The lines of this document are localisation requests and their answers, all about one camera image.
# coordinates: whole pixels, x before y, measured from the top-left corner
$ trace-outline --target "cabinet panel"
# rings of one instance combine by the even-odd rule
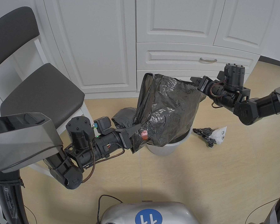
[[[226,0],[214,45],[260,54],[277,0]]]
[[[185,43],[137,43],[138,70],[223,70],[226,63],[251,73],[259,55],[225,47]]]
[[[225,0],[137,0],[137,42],[213,44]]]
[[[135,0],[44,0],[70,79],[85,93],[136,90]]]
[[[212,80],[217,79],[218,71],[211,70],[138,70],[137,71],[137,89],[140,91],[141,84],[145,73],[162,74],[177,78],[179,80],[191,81],[191,77],[203,77],[208,76]],[[250,74],[245,74],[244,83],[248,79]]]

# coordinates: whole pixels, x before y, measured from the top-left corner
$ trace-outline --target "metal handle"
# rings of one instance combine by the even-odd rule
[[[205,60],[205,59],[203,59],[202,57],[200,58],[200,60],[203,61],[203,62],[216,62],[216,61],[217,61],[217,59],[214,59],[214,60]]]

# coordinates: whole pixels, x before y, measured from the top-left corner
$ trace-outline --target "plastic bag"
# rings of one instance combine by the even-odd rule
[[[193,129],[193,132],[200,135],[207,143],[209,147],[213,147],[214,144],[221,144],[224,141],[227,126],[221,129]]]
[[[137,110],[132,117],[125,115],[128,121],[122,121],[120,110],[113,118],[118,127],[128,128],[142,124],[131,138],[132,152],[138,151],[146,143],[163,147],[172,140],[189,131],[193,124],[199,102],[205,95],[197,90],[192,82],[181,81],[176,78],[151,73],[144,75]]]

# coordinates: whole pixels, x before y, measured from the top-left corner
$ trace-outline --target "chair backrest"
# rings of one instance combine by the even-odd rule
[[[30,7],[19,7],[0,18],[0,64],[39,35]]]

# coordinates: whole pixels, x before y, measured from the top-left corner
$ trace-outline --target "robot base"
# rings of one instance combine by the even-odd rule
[[[120,203],[109,207],[101,224],[199,224],[194,213],[178,202]]]

